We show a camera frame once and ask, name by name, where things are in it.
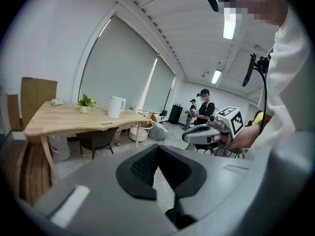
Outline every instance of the roller blind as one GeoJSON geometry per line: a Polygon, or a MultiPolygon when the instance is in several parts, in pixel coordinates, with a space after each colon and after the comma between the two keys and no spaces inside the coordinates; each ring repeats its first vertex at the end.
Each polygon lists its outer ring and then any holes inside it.
{"type": "Polygon", "coordinates": [[[157,58],[155,51],[130,27],[113,17],[97,40],[82,78],[80,98],[86,94],[100,106],[110,96],[137,106],[157,58]]]}
{"type": "Polygon", "coordinates": [[[148,112],[162,111],[173,80],[173,72],[161,58],[158,58],[142,110],[148,112]]]}

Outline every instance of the green plant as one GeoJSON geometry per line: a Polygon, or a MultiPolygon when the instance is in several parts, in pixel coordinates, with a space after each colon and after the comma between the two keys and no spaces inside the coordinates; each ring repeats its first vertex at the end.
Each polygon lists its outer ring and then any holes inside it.
{"type": "Polygon", "coordinates": [[[96,102],[93,99],[90,99],[87,95],[83,94],[83,98],[78,101],[77,106],[91,107],[93,109],[95,104],[96,102]]]}

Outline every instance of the ceiling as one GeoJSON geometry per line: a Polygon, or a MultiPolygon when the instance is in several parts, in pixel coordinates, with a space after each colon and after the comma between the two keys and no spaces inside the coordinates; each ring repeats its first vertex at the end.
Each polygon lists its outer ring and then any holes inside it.
{"type": "Polygon", "coordinates": [[[216,87],[258,101],[262,79],[253,72],[244,88],[242,81],[250,53],[265,56],[274,45],[277,27],[239,15],[232,40],[223,38],[223,9],[214,12],[207,0],[132,0],[151,19],[172,49],[186,81],[216,87]],[[217,84],[211,80],[222,70],[217,84]]]}

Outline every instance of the wooden chair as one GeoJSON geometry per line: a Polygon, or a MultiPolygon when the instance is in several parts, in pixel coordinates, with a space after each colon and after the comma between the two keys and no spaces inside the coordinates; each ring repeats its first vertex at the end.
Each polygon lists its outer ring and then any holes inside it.
{"type": "Polygon", "coordinates": [[[92,151],[92,160],[94,159],[95,151],[103,148],[108,148],[114,154],[110,143],[118,128],[111,128],[106,131],[94,131],[87,133],[79,133],[76,136],[79,139],[80,151],[82,155],[82,147],[92,151]]]}

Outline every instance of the black cap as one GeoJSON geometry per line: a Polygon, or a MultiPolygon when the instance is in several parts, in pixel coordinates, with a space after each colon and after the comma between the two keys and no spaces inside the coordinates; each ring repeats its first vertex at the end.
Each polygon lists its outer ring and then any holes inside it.
{"type": "Polygon", "coordinates": [[[207,89],[203,89],[203,90],[201,90],[201,92],[200,92],[200,94],[205,94],[205,93],[207,93],[208,95],[210,95],[210,92],[209,92],[209,90],[207,90],[207,89]]]}

